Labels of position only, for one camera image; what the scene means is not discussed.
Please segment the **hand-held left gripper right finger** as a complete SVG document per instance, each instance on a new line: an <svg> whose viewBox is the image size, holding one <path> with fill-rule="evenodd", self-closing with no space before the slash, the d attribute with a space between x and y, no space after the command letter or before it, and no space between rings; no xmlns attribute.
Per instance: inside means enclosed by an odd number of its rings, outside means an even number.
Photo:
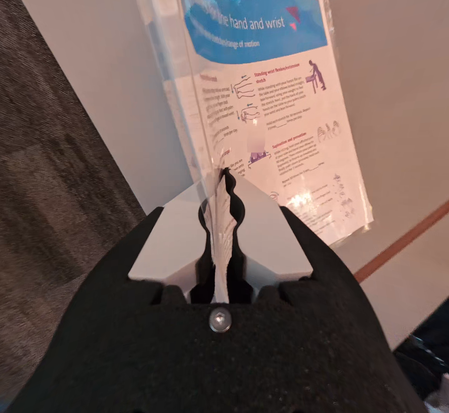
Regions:
<svg viewBox="0 0 449 413"><path fill-rule="evenodd" d="M235 220L226 269L229 303L251 303L265 286L312 275L312 266L280 206L233 170L225 170Z"/></svg>

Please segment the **clear sleeve with printed sheet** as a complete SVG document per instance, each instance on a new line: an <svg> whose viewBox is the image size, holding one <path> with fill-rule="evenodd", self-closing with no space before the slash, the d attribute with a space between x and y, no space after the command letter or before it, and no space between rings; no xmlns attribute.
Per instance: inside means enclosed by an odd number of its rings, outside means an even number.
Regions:
<svg viewBox="0 0 449 413"><path fill-rule="evenodd" d="M137 1L189 170L207 197L230 169L327 245L369 227L328 0ZM229 207L225 188L225 272Z"/></svg>

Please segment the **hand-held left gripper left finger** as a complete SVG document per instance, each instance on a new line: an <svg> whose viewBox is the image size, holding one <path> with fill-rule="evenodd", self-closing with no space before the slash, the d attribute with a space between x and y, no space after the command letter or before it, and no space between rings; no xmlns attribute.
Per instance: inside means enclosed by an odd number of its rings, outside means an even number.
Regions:
<svg viewBox="0 0 449 413"><path fill-rule="evenodd" d="M225 303L225 177L206 196L199 182L162 210L128 277L176 285L187 295L200 284L200 258L210 238L214 288L212 299Z"/></svg>

